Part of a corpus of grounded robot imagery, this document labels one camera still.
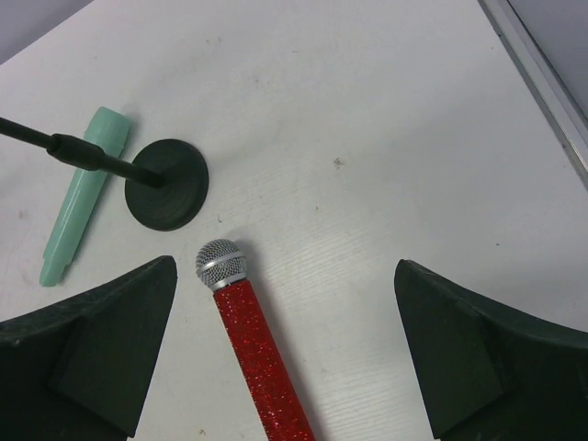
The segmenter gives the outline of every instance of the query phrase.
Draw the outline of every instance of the white table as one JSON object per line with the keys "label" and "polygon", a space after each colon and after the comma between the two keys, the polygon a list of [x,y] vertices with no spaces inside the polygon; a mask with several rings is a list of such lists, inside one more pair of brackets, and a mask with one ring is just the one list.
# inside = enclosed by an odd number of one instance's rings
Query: white table
{"label": "white table", "polygon": [[393,291],[401,258],[588,330],[588,195],[475,0],[96,0],[0,66],[4,117],[82,135],[99,106],[136,120],[128,159],[195,143],[208,200],[152,232],[112,179],[71,272],[44,289],[73,170],[1,139],[0,320],[173,255],[137,440],[264,439],[194,271],[218,237],[244,241],[324,440],[432,439]]}

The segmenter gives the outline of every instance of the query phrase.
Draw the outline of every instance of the stand base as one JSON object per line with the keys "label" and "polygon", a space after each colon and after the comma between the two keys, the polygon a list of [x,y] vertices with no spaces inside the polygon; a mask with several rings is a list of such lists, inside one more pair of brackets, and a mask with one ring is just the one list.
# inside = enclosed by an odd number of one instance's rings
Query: stand base
{"label": "stand base", "polygon": [[127,180],[125,199],[137,221],[160,232],[177,230],[192,221],[209,192],[209,169],[194,146],[180,140],[156,141],[132,163],[165,178],[159,188]]}

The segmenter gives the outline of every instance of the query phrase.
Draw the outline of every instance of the green marker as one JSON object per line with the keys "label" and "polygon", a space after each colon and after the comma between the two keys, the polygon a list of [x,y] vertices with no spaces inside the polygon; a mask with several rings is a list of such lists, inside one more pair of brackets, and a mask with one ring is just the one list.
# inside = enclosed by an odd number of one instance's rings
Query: green marker
{"label": "green marker", "polygon": [[[128,119],[101,107],[90,121],[84,140],[118,158],[124,149],[129,130]],[[57,285],[62,280],[65,268],[74,260],[75,251],[92,216],[106,177],[107,172],[99,170],[91,172],[78,168],[73,173],[72,183],[43,253],[45,264],[39,280],[43,287]]]}

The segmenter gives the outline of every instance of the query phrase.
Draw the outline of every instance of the red glitter microphone handle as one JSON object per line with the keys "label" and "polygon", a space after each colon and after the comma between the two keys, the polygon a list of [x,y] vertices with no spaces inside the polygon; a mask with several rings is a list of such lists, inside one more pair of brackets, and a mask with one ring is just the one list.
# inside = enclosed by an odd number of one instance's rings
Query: red glitter microphone handle
{"label": "red glitter microphone handle", "polygon": [[314,441],[254,290],[242,280],[214,293],[269,441]]}

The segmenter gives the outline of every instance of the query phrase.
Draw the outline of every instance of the microphone grille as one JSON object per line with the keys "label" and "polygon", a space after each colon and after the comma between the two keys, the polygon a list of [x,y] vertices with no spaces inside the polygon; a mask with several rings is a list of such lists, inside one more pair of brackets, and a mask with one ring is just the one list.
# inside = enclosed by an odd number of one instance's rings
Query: microphone grille
{"label": "microphone grille", "polygon": [[207,243],[196,256],[196,274],[213,291],[246,278],[246,272],[244,254],[227,239]]}

